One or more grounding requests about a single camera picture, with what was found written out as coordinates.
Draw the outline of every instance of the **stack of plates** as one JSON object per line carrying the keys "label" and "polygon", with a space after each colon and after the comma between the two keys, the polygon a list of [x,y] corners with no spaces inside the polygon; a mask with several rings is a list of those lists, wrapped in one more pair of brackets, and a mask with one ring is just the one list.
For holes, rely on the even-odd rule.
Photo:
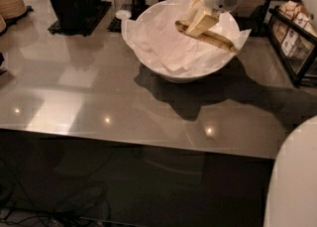
{"label": "stack of plates", "polygon": [[19,17],[26,11],[23,0],[0,0],[0,15],[4,20]]}
{"label": "stack of plates", "polygon": [[0,16],[0,33],[2,33],[6,29],[6,27],[6,22],[4,22],[2,16]]}

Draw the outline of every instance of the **napkin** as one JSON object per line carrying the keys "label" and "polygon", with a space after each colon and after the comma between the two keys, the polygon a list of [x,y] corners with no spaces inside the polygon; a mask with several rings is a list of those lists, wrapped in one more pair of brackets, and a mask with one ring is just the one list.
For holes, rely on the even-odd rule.
{"label": "napkin", "polygon": [[[168,0],[150,7],[137,21],[122,24],[122,34],[128,46],[151,69],[172,76],[199,76],[224,66],[235,53],[182,35],[175,21],[183,20],[192,0]],[[238,49],[246,42],[250,31],[240,31],[229,13],[210,29],[230,39]]]}

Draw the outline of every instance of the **white bowl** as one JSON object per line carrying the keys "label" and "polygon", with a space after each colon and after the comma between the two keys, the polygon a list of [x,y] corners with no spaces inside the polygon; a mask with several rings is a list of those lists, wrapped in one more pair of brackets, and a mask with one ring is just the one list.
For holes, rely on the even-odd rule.
{"label": "white bowl", "polygon": [[[176,0],[166,0],[166,1],[159,2],[156,5],[150,7],[148,10],[146,10],[142,15],[140,15],[140,17],[137,19],[137,22],[145,23],[149,20],[152,20],[154,17],[157,16],[157,14],[159,12],[161,12],[162,9],[172,8],[172,6],[175,3],[177,3],[177,5],[179,5],[179,0],[177,0],[177,1]],[[186,3],[184,3],[184,4],[185,5],[184,5],[184,9],[183,9],[182,13],[185,13],[187,11]],[[178,20],[178,18],[171,18],[170,19],[170,21],[171,21],[170,27],[175,28],[174,22],[176,20]],[[237,22],[229,13],[223,14],[221,20],[223,22],[222,23],[223,25],[227,25],[226,26],[227,30],[230,29],[230,30],[234,30],[235,33],[237,33],[237,32],[240,33]],[[127,32],[129,32],[129,29],[127,29],[127,28],[129,28],[129,24],[133,24],[133,22],[128,22],[128,24],[123,22],[123,24],[122,24],[123,38],[125,39],[127,44],[134,50],[137,58],[139,59],[139,61],[143,65],[145,65],[152,72],[162,76],[163,78],[165,78],[168,81],[177,82],[177,83],[186,83],[186,82],[191,82],[191,81],[200,79],[200,78],[205,77],[205,76],[219,70],[220,68],[222,68],[235,55],[233,53],[225,52],[222,50],[220,52],[218,52],[219,49],[217,49],[211,45],[206,44],[207,49],[210,49],[211,52],[209,54],[205,55],[205,57],[200,60],[199,64],[195,63],[193,66],[190,66],[190,68],[184,69],[183,71],[171,71],[171,70],[167,69],[161,63],[161,61],[159,59],[149,55],[149,53],[145,52],[143,49],[136,48],[135,45],[131,44],[131,41],[129,41],[129,40],[127,41]],[[170,37],[168,38],[168,37],[169,36],[164,36],[164,41],[172,42],[173,39],[171,39]]]}

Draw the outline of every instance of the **countertop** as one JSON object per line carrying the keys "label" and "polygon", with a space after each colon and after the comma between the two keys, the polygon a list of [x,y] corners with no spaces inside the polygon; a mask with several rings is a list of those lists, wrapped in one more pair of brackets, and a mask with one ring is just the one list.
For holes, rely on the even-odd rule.
{"label": "countertop", "polygon": [[267,38],[187,84],[141,65],[110,10],[91,36],[52,35],[49,0],[0,37],[0,128],[274,159],[317,114],[317,89],[294,87]]}

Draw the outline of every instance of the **gray countertop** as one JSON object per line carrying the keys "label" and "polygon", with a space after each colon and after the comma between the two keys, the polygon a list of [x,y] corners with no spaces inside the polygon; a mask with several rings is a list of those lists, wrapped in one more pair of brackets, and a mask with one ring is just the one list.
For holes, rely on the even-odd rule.
{"label": "gray countertop", "polygon": [[174,84],[141,65],[121,35],[52,35],[49,0],[0,38],[0,128],[275,158],[317,114],[317,89],[295,88],[266,38],[249,38],[219,72]]}

